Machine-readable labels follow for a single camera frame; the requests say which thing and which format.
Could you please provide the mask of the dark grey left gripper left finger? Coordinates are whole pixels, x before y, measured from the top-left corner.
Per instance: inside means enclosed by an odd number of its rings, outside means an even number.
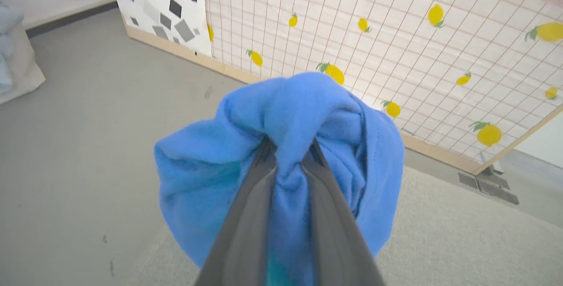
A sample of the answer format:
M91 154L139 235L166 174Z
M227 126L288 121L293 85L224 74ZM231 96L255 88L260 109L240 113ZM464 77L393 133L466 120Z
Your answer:
M264 286L276 147L265 137L195 282L197 286Z

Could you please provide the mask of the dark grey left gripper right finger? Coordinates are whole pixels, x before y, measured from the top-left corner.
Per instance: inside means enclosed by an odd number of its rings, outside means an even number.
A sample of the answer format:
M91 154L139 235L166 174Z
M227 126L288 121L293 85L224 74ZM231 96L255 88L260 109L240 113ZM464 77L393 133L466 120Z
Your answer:
M317 140L302 160L311 208L316 286L384 286L356 219Z

